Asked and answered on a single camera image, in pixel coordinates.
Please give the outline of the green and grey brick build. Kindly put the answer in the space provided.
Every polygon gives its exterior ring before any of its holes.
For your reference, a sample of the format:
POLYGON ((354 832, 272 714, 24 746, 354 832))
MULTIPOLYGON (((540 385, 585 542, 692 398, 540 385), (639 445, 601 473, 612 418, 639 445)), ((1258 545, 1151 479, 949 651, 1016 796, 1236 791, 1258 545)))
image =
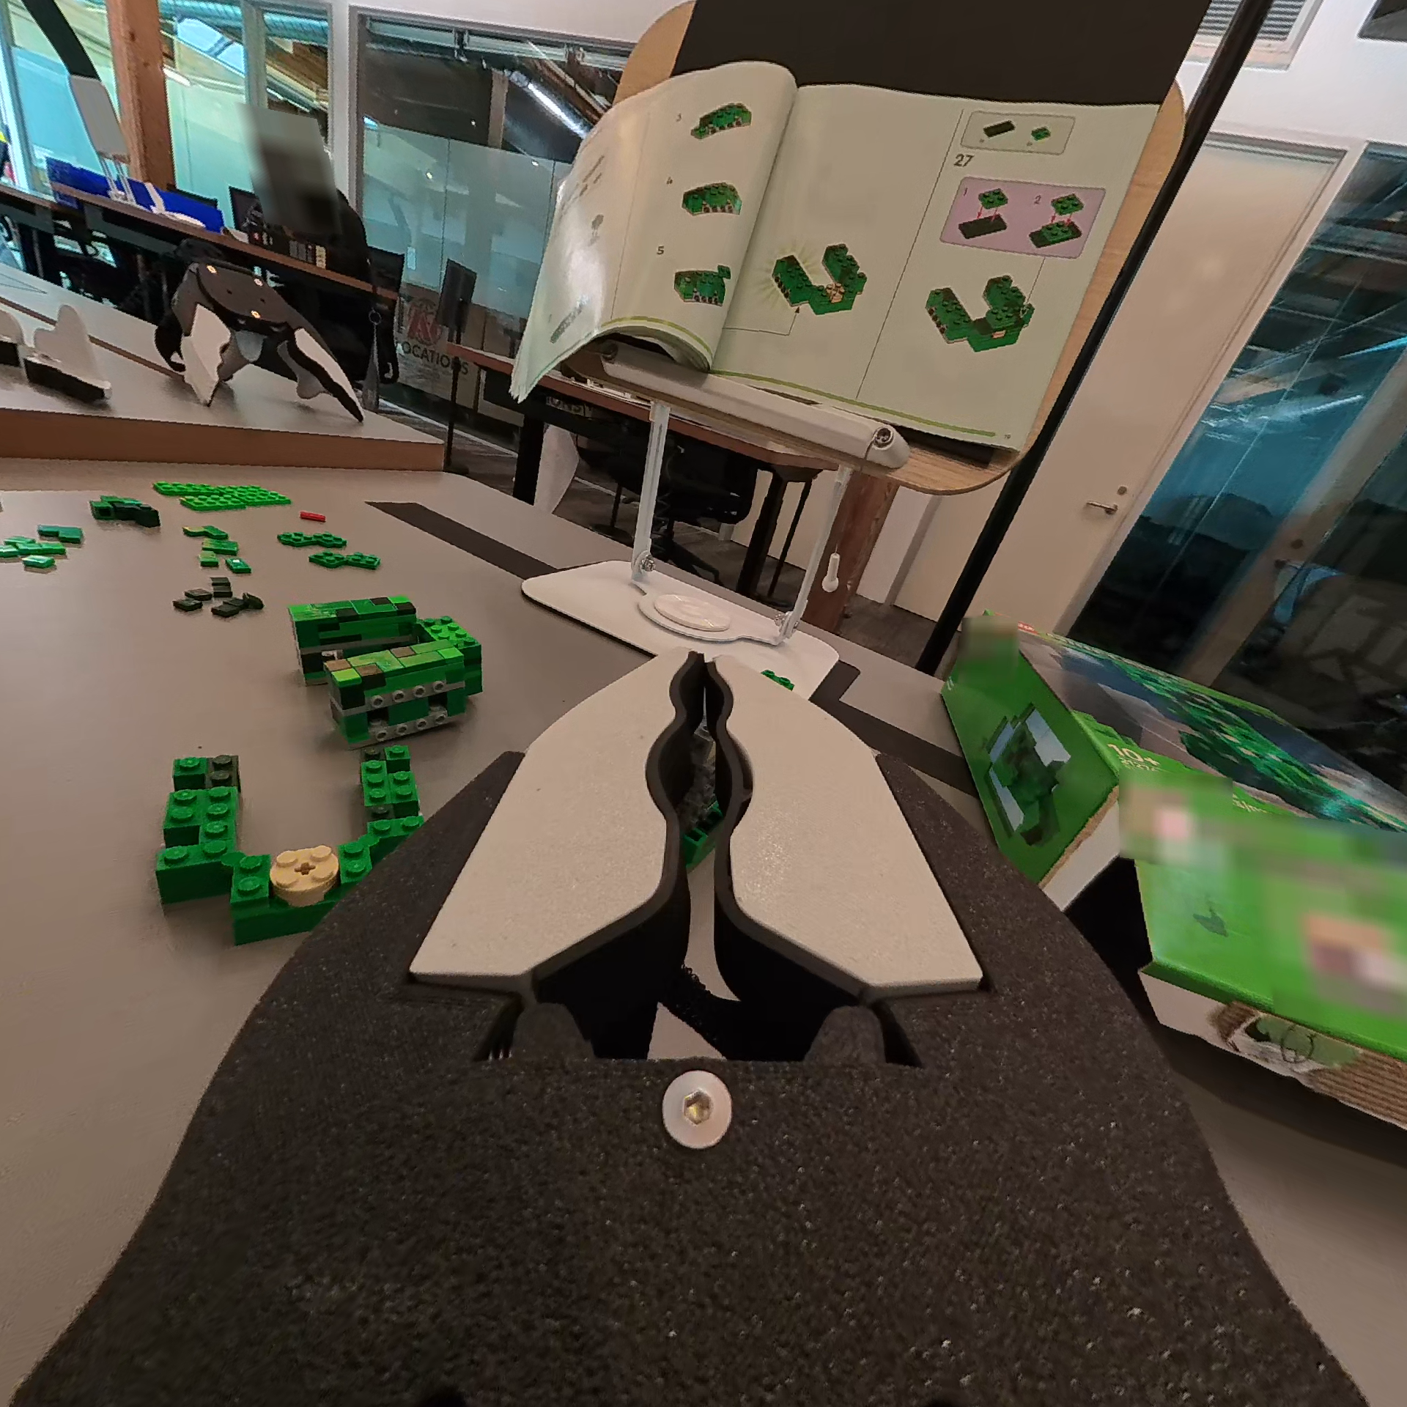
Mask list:
POLYGON ((483 643, 452 615, 421 615, 408 596, 296 604, 289 618, 302 677, 326 686, 351 747, 442 728, 483 692, 483 643))

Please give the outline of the green toy set box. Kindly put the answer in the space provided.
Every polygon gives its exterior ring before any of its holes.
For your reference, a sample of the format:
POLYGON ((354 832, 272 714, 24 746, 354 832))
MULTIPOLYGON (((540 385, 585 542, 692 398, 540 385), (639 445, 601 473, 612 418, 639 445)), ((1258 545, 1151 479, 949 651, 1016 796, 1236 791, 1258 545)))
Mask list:
POLYGON ((1405 1128, 1400 791, 1256 703, 994 615, 943 700, 997 847, 1160 1024, 1405 1128))

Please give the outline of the black office chair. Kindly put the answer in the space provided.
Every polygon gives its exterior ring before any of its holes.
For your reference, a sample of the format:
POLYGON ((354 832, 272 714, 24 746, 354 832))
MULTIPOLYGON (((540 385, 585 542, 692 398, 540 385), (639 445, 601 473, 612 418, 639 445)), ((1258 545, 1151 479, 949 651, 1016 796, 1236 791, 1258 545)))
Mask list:
MULTIPOLYGON (((628 536, 619 527, 620 505, 625 491, 638 495, 642 489, 647 441, 645 432, 622 431, 613 440, 587 441, 578 450, 591 469, 615 482, 609 526, 598 526, 597 532, 622 544, 628 536)), ((741 453, 670 431, 651 527, 654 558, 720 585, 720 571, 678 542, 676 526, 736 525, 746 519, 755 497, 757 472, 758 463, 741 453)))

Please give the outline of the grey desk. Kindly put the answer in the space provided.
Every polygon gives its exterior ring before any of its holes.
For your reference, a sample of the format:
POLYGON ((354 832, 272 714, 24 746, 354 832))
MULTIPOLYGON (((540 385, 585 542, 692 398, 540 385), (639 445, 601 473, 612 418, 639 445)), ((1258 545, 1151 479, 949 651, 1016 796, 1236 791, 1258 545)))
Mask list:
POLYGON ((184 536, 90 519, 197 467, 5 467, 3 1398, 19 1404, 1405 1404, 1405 1183, 1374 1272, 1349 1155, 1207 1101, 1082 933, 890 740, 979 958, 870 995, 785 1061, 597 1058, 534 995, 414 979, 531 746, 651 662, 530 602, 591 538, 480 484, 255 470, 383 558, 338 583, 231 532, 264 608, 181 614, 184 536), (238 945, 163 906, 172 759, 235 753, 239 844, 342 841, 355 756, 291 604, 406 595, 483 642, 486 689, 414 741, 423 828, 316 931, 238 945))

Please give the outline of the white door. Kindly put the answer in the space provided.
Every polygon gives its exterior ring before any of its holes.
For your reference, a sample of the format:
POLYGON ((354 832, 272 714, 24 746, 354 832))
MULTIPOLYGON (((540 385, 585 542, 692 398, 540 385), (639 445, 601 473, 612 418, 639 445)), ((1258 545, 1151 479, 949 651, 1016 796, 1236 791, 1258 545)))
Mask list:
POLYGON ((1152 500, 1363 142, 1213 133, 1125 296, 974 602, 1072 624, 1152 500))

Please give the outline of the small green brick piece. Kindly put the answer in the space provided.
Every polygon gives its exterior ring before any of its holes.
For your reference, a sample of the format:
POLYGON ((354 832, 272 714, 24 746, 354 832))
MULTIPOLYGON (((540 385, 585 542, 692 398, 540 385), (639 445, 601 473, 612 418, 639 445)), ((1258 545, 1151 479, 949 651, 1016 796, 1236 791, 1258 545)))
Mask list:
POLYGON ((700 865, 716 844, 714 832, 724 809, 717 794, 717 743, 701 725, 691 739, 691 784, 678 806, 680 851, 688 870, 700 865))

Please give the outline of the white book stand wooden board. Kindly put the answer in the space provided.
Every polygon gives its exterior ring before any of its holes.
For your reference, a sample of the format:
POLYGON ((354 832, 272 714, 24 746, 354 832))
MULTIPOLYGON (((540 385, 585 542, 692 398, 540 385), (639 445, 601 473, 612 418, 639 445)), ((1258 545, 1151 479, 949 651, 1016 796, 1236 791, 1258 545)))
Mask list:
POLYGON ((925 491, 962 494, 1019 463, 1047 418, 1053 381, 1075 357, 1078 330, 1086 327, 1085 313, 1095 306, 1091 289, 1101 268, 1122 261, 1106 249, 1116 231, 1133 228, 1123 212, 1127 199, 1135 198, 1135 209, 1147 212, 1170 168, 1183 120, 1177 76, 1207 9, 1207 3, 691 3, 663 16, 631 58, 629 75, 641 82, 625 82, 610 108, 676 76, 765 61, 782 66, 801 86, 859 85, 921 97, 1095 105, 1154 102, 1158 114, 1023 448, 1000 450, 900 428, 817 397, 704 372, 645 338, 604 334, 556 371, 573 365, 648 403, 632 558, 530 577, 524 593, 648 654, 683 648, 707 659, 732 654, 755 670, 790 677, 802 695, 814 693, 837 655, 827 645, 802 642, 798 630, 853 472, 919 486, 922 472, 931 469, 925 491), (773 435, 837 470, 801 595, 783 618, 732 605, 657 566, 651 523, 664 445, 672 419, 686 416, 773 435))

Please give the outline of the grey side table wooden edge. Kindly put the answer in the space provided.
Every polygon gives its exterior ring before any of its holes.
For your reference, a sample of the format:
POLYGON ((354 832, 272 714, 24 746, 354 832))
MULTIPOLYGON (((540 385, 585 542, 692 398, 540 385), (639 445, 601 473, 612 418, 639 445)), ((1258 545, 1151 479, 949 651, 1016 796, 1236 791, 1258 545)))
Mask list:
POLYGON ((88 403, 3 366, 6 459, 424 472, 443 466, 437 438, 379 413, 355 420, 332 396, 302 398, 294 381, 255 365, 203 404, 157 353, 150 324, 9 265, 2 268, 2 302, 27 343, 53 325, 63 306, 80 308, 97 369, 110 384, 104 400, 88 403))

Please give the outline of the stack of bright green plates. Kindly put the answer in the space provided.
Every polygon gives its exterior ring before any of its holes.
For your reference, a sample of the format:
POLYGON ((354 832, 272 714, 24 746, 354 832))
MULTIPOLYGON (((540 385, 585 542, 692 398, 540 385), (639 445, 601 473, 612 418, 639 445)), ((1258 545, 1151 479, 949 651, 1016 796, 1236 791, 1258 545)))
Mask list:
POLYGON ((288 495, 261 485, 156 481, 151 488, 165 498, 176 500, 182 508, 204 514, 288 507, 292 503, 288 495))

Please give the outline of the black slanted pole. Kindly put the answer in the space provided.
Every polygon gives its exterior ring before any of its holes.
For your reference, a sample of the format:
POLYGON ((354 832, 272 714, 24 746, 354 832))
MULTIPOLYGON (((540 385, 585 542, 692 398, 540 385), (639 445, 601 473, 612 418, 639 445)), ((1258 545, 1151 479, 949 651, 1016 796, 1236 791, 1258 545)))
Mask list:
POLYGON ((1185 117, 1180 143, 1170 163, 1169 173, 1157 189, 1148 211, 1132 237, 1127 255, 1114 277, 1111 287, 1100 306, 1094 324, 1081 346, 1073 365, 1056 396, 1050 412, 1035 435, 1031 448, 1012 467, 1001 492, 997 497, 984 527, 977 536, 956 583, 933 627, 918 668, 936 675, 949 648, 957 637, 965 618, 972 612, 977 593, 981 589, 999 551, 1012 530, 1029 491, 1047 462, 1059 431, 1063 426, 1073 403, 1082 390, 1082 382, 1094 366, 1098 352, 1117 318, 1127 293, 1135 284, 1141 267, 1152 249, 1152 243, 1169 215, 1177 195, 1188 180, 1208 133, 1223 110, 1226 97, 1233 89, 1252 47, 1258 41, 1265 17, 1273 9, 1270 1, 1240 1, 1213 61, 1208 63, 1205 78, 1198 86, 1195 100, 1185 117))

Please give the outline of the spare black and white gripper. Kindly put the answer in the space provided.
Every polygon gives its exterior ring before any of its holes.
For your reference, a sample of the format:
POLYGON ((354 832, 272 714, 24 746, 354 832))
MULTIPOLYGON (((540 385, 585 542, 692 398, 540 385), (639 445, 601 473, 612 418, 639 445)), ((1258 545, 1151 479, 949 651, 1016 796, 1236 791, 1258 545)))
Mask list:
POLYGON ((170 306, 153 333, 154 347, 181 372, 203 406, 220 385, 247 366, 270 362, 295 381, 302 400, 332 396, 346 413, 364 412, 330 346, 318 330, 275 290, 247 270, 200 258, 192 261, 170 306))

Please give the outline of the open building instruction booklet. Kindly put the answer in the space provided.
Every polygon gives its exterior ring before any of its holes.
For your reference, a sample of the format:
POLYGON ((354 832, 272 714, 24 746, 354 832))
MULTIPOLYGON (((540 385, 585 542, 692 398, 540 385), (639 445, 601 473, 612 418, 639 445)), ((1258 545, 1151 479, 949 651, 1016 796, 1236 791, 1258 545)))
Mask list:
POLYGON ((512 396, 616 334, 1025 448, 1157 114, 765 61, 667 79, 607 111, 559 189, 512 396))

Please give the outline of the green U-shaped brick assembly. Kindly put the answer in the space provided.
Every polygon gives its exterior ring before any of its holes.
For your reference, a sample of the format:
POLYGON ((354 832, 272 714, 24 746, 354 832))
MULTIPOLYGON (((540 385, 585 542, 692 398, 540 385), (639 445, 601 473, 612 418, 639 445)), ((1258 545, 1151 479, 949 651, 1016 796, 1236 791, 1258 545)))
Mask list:
POLYGON ((364 831, 339 846, 239 850, 241 769, 235 753, 181 756, 163 816, 154 881, 165 906, 226 897, 236 944, 313 931, 425 818, 412 749, 371 747, 361 761, 364 831))

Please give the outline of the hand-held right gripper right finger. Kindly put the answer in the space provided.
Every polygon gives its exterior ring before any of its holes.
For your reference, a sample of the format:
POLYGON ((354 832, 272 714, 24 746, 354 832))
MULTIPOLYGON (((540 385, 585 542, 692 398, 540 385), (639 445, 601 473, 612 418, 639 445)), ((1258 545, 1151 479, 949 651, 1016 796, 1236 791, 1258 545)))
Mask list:
POLYGON ((974 991, 982 967, 875 753, 730 655, 708 668, 717 782, 714 953, 742 1001, 974 991))

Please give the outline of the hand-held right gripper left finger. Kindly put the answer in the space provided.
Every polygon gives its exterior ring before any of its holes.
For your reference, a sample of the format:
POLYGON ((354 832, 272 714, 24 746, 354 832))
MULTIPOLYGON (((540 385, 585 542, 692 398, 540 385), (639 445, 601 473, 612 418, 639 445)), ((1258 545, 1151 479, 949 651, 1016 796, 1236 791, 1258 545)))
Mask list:
POLYGON ((689 944, 679 806, 705 703, 670 649, 527 750, 411 963, 424 982, 565 1007, 653 1007, 689 944))

